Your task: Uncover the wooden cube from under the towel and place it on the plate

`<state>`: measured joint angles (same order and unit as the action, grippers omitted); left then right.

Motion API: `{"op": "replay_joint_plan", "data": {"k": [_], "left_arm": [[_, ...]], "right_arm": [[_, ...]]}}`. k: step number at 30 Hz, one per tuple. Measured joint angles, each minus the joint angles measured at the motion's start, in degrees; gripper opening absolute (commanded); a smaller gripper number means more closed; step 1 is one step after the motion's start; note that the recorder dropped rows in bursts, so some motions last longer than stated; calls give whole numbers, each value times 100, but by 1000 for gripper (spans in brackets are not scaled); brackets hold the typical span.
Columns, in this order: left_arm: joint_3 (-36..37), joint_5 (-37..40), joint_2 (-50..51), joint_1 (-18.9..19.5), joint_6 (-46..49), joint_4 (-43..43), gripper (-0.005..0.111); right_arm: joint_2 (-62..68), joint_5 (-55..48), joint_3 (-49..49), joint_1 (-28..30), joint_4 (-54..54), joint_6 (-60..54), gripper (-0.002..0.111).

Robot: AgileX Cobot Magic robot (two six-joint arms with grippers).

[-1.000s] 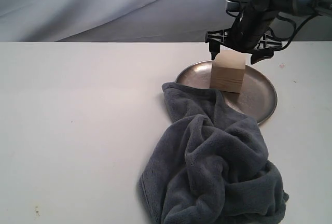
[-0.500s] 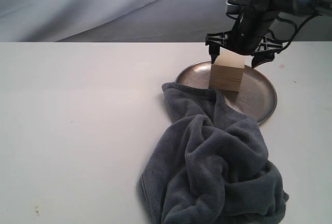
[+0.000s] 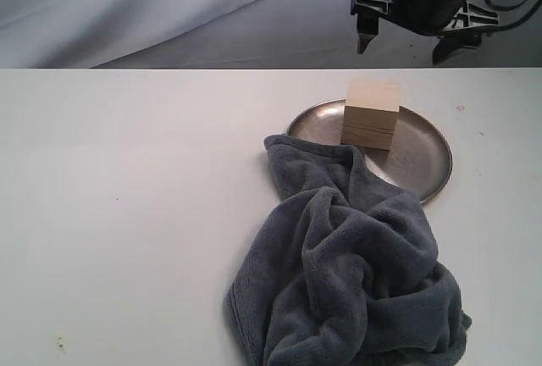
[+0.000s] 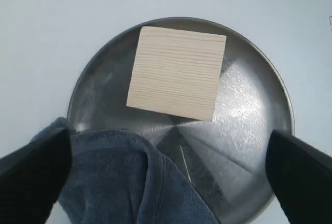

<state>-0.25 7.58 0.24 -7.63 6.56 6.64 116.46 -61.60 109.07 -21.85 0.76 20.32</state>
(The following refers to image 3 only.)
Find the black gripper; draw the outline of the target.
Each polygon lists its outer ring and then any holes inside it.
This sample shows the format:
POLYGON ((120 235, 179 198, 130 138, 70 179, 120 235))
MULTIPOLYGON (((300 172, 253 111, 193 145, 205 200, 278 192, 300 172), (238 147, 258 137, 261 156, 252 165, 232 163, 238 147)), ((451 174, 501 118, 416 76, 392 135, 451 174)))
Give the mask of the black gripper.
POLYGON ((379 20, 439 42, 432 63, 441 64, 460 50, 476 50, 483 35, 491 36, 499 24, 495 11, 469 0, 351 0, 351 14, 357 17, 357 53, 364 54, 379 34, 379 20))

